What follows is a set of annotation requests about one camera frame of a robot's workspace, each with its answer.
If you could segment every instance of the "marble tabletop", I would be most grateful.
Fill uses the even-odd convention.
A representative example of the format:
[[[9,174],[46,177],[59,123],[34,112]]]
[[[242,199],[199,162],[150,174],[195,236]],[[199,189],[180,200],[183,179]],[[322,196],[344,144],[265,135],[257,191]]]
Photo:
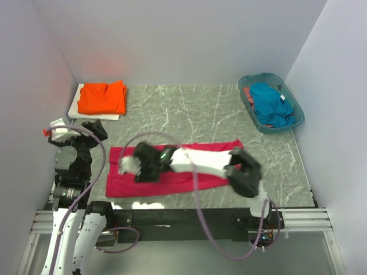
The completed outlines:
[[[76,120],[80,125],[84,120]],[[263,184],[268,196],[278,206],[313,207],[310,185],[305,174],[293,132],[259,132],[241,101],[237,85],[129,85],[127,114],[119,121],[102,121],[108,133],[103,142],[107,150],[104,171],[94,185],[89,201],[113,202],[123,209],[192,209],[191,192],[157,197],[107,198],[106,177],[112,146],[124,146],[133,136],[161,131],[181,143],[214,143],[241,140],[245,149],[262,166]],[[162,137],[140,138],[151,144],[171,144]],[[102,157],[99,147],[92,149],[92,177]],[[246,207],[246,199],[231,186],[200,191],[203,208]]]

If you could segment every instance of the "blue towel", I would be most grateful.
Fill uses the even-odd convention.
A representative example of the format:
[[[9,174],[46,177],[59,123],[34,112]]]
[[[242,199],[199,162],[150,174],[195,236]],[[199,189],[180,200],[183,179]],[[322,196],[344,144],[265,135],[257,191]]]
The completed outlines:
[[[280,97],[278,91],[269,87],[266,83],[256,83],[250,86],[250,95],[253,98],[255,113],[263,124],[271,124],[273,127],[284,127],[294,122],[293,108],[287,100]]]

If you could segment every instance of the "orange shirt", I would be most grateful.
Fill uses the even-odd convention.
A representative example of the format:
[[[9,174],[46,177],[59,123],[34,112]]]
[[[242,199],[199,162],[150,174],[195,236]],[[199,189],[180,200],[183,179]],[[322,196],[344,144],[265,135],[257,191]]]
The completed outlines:
[[[80,90],[78,113],[85,115],[126,114],[126,86],[122,81],[85,83]]]

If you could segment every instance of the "red cloth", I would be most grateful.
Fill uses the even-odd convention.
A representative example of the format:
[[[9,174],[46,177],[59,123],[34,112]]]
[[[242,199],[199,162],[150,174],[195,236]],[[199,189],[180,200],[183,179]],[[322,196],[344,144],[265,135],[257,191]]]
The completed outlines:
[[[208,143],[208,144],[187,144],[185,147],[207,150],[207,151],[227,151],[234,147],[242,147],[238,139],[226,143]],[[161,150],[164,145],[154,146]],[[107,175],[106,196],[110,198],[131,198],[131,197],[150,197],[159,195],[168,195],[175,193],[184,193],[194,191],[193,176],[191,172],[175,173],[173,171],[161,174],[159,183],[135,183],[133,174],[118,174],[119,157],[122,147],[111,147],[110,150],[110,173]],[[134,147],[127,147],[124,155],[132,155]],[[209,189],[228,185],[228,181],[217,176],[199,174],[199,189]]]

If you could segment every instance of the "teal plastic basket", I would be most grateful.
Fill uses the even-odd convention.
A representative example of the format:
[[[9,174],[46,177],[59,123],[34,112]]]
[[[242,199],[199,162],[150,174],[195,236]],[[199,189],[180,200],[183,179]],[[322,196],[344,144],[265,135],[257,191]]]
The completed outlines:
[[[251,104],[248,102],[248,99],[243,91],[244,87],[250,87],[250,85],[264,82],[267,83],[270,87],[277,87],[277,91],[286,97],[289,101],[291,106],[293,107],[294,122],[291,125],[279,128],[270,128],[265,126],[263,123],[259,121],[257,118],[255,111],[252,109]],[[250,114],[250,117],[255,124],[256,128],[262,133],[281,133],[293,130],[294,128],[300,126],[304,122],[304,114],[302,109],[300,108],[297,101],[294,99],[292,93],[289,91],[283,80],[273,74],[273,73],[261,73],[261,74],[254,74],[253,76],[244,76],[239,81],[239,89],[240,95],[245,107]]]

